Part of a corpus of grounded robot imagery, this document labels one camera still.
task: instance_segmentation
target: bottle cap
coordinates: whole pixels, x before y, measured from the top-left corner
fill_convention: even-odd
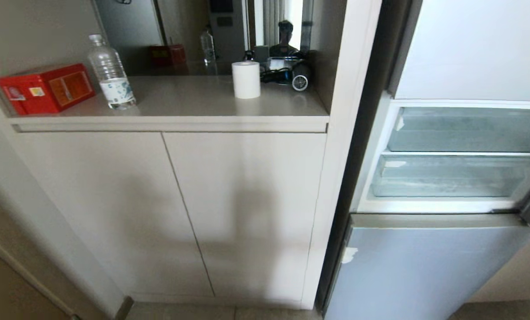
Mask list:
[[[90,34],[89,40],[93,42],[103,42],[103,36],[100,34]]]

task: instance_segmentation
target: red box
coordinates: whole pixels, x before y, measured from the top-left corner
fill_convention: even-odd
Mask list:
[[[81,63],[2,77],[0,87],[19,115],[62,112],[95,95]]]
[[[148,49],[151,51],[152,63],[157,67],[186,62],[186,51],[181,44],[151,45]]]

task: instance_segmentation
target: refrigerator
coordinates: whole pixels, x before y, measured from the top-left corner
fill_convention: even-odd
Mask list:
[[[530,0],[384,0],[318,308],[446,320],[529,239]]]

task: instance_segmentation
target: plastic water bottle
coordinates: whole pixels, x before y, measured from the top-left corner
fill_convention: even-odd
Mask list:
[[[215,61],[214,37],[210,34],[208,29],[202,32],[199,39],[202,42],[203,60],[206,63]]]
[[[99,79],[109,107],[114,110],[125,110],[135,106],[136,99],[119,54],[115,49],[106,45],[100,34],[90,35],[89,40],[92,41],[94,47],[89,52],[88,58]]]

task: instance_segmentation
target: floor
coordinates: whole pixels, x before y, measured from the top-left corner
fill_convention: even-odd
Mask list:
[[[312,311],[136,303],[127,320],[321,320]],[[464,304],[448,320],[530,320],[530,300]]]

